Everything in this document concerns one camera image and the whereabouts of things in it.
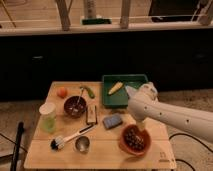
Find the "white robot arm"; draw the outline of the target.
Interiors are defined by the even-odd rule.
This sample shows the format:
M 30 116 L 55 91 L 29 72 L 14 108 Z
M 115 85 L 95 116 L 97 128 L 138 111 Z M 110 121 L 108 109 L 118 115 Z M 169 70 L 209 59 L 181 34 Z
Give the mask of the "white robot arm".
M 129 113 L 137 122 L 149 117 L 213 143 L 213 112 L 160 102 L 152 82 L 139 89 L 131 86 L 125 89 L 129 96 Z

